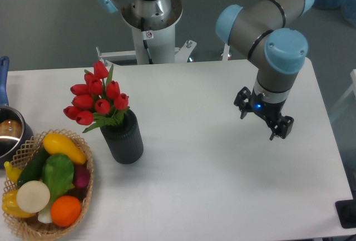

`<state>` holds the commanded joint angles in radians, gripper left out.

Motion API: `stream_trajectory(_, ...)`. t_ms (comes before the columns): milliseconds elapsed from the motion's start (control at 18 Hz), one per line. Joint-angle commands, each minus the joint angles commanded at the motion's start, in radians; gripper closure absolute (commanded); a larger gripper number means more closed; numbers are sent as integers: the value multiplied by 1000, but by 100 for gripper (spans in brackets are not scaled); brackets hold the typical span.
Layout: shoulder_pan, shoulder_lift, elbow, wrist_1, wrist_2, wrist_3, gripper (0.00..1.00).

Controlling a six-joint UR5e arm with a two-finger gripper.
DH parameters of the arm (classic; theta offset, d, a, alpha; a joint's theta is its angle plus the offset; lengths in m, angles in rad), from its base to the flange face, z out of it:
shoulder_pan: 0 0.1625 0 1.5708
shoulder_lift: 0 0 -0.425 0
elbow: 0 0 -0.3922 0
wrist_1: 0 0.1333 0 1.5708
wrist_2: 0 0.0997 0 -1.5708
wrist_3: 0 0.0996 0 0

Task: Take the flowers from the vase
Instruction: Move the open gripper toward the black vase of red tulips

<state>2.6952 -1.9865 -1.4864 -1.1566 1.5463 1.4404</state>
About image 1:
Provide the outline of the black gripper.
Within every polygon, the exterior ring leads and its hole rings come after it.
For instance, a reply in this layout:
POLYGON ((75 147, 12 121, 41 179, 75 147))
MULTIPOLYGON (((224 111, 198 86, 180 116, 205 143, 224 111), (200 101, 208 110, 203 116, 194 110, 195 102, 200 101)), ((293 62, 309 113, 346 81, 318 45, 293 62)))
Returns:
POLYGON ((286 100, 278 103, 269 103, 263 100, 262 94, 250 92, 247 87, 243 87, 236 95, 234 105, 241 112, 243 119, 251 111, 263 119, 271 129, 269 140, 274 137, 285 139, 293 128, 294 119, 290 116, 282 116, 281 110, 286 100))

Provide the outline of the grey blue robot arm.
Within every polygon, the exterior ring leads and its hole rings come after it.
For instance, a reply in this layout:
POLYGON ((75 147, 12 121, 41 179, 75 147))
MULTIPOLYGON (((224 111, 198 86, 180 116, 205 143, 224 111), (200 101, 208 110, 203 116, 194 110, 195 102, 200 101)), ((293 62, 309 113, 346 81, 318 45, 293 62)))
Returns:
MULTIPOLYGON (((120 12, 131 27, 137 63, 175 61, 175 26, 182 15, 181 0, 97 0, 108 12, 120 12)), ((251 62, 258 74, 252 90, 241 89, 234 101, 242 116, 252 112, 286 138, 293 118, 281 110, 301 70, 308 42, 288 24, 307 12, 314 0, 258 0, 250 8, 231 5, 219 15, 215 32, 251 62)))

